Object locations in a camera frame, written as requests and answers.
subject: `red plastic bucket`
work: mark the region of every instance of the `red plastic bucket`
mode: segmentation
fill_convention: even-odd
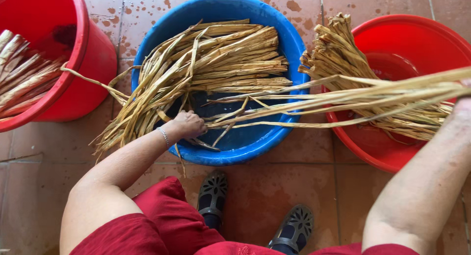
[[[117,59],[109,38],[93,23],[84,0],[0,0],[0,32],[8,29],[21,34],[31,47],[54,59],[70,56],[68,68],[85,77],[108,84],[115,76]],[[73,49],[52,38],[56,26],[76,25]],[[106,98],[102,87],[64,72],[54,87],[34,106],[0,122],[0,132],[30,121],[64,122],[78,119]]]
[[[353,31],[355,43],[379,78],[401,80],[471,65],[471,45],[450,28],[412,15],[389,15],[367,21]],[[329,112],[329,122],[352,119],[352,112]],[[401,144],[374,126],[333,129],[342,142],[367,163],[396,173],[425,141],[394,134]]]

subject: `woman's arm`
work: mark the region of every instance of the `woman's arm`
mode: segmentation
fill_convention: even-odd
[[[161,127],[170,145],[205,131],[204,121],[193,111],[181,112]],[[60,253],[75,246],[103,224],[123,215],[141,213],[124,191],[167,150],[158,130],[120,148],[87,172],[72,188],[62,217]]]
[[[383,189],[368,214],[362,250],[394,243],[432,253],[470,170],[471,99],[466,98]]]

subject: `red dress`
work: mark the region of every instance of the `red dress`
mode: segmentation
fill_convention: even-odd
[[[71,255],[281,255],[262,246],[230,242],[204,224],[186,202],[179,180],[169,177],[133,198],[144,214],[118,217],[86,237]],[[310,255],[361,255],[361,243],[329,247]],[[418,255],[396,244],[363,255]]]

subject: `blue plastic basin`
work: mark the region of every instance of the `blue plastic basin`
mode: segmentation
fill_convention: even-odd
[[[250,19],[250,23],[274,26],[278,31],[280,53],[284,54],[290,63],[285,76],[292,80],[294,85],[309,81],[306,74],[297,72],[298,66],[301,64],[299,58],[305,50],[298,32],[283,14],[259,0],[189,0],[173,8],[147,33],[139,47],[134,65],[141,65],[144,57],[154,47],[186,30],[190,25],[196,24],[201,19],[203,19],[203,22],[215,22],[246,18]],[[138,86],[138,76],[139,70],[135,69],[132,73],[132,90],[135,90]],[[291,94],[308,94],[308,91],[308,89],[296,90],[292,91]],[[206,102],[207,98],[216,99],[228,95],[227,93],[216,93],[207,96],[204,92],[195,94],[195,112],[200,116],[207,117],[240,108],[241,102],[199,107]],[[174,107],[180,107],[180,104],[175,103]],[[247,105],[247,108],[259,107],[258,104],[252,102]],[[246,122],[279,121],[295,123],[298,120],[299,116],[271,115]],[[181,156],[186,161],[208,166],[226,166],[249,161],[266,153],[279,144],[290,131],[291,128],[280,126],[250,126],[232,129],[216,145],[221,149],[220,152],[197,147],[184,140],[180,141],[178,146]],[[222,130],[210,130],[199,138],[208,144],[212,144],[221,132]],[[169,151],[174,155],[177,154],[174,146]]]

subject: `person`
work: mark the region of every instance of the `person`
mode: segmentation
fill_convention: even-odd
[[[369,211],[363,241],[313,255],[426,255],[434,252],[471,168],[471,98],[460,99],[435,137],[385,186]],[[175,177],[135,198],[124,191],[169,146],[205,132],[203,120],[181,112],[174,120],[117,150],[86,173],[69,193],[60,253],[127,255],[297,254],[313,231],[311,211],[295,206],[268,247],[225,241],[218,233],[227,184],[206,177],[198,210]]]

